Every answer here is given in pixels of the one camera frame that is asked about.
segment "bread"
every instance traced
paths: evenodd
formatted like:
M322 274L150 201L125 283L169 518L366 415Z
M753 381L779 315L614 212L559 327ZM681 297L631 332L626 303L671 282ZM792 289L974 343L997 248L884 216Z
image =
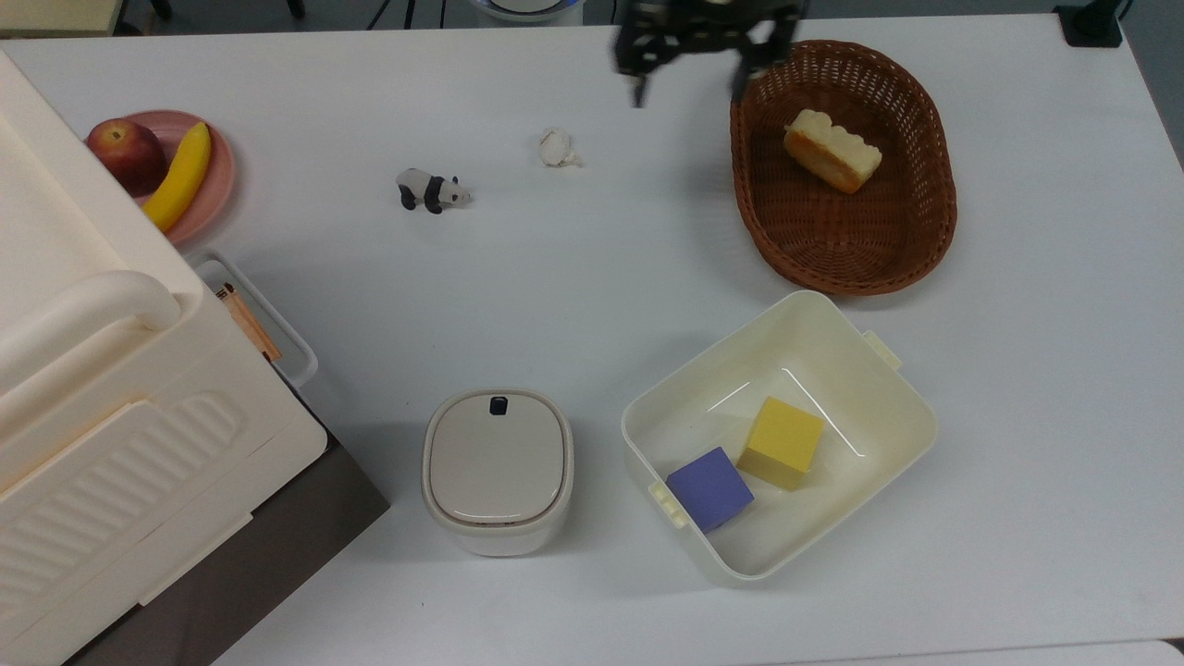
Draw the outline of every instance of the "bread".
M883 155L858 135L832 124L822 111L802 109L785 128L785 149L810 173L854 194L871 178Z

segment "yellow banana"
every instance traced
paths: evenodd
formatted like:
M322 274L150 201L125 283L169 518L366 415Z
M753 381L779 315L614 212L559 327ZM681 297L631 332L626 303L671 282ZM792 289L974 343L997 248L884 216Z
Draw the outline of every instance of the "yellow banana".
M176 147L176 156L168 165L165 181L156 193L144 201L143 211L161 231L172 229L193 203L210 166L210 128L199 122L189 128Z

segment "panda figurine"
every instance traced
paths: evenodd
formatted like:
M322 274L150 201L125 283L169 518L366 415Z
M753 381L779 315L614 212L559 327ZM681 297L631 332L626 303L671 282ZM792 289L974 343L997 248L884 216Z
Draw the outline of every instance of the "panda figurine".
M461 187L456 177L449 182L442 175L432 175L426 171L408 168L394 179L403 196L403 207L416 210L419 201L435 214L444 211L443 206L463 206L469 203L469 193Z

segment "apple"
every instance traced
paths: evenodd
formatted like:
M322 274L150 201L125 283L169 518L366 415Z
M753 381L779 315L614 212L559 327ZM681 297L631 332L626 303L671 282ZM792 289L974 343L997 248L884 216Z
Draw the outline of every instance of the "apple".
M127 119L96 124L86 136L86 147L133 197L152 194L168 173L160 139L147 127Z

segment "wicker basket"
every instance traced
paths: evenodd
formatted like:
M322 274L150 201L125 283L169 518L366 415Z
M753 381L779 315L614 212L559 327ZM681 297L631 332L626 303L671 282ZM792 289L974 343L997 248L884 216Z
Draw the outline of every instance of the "wicker basket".
M844 194L799 166L783 139L802 109L825 111L880 148ZM953 239L957 207L941 120L921 84L883 53L802 41L732 105L736 201L777 273L828 294L869 295L925 277Z

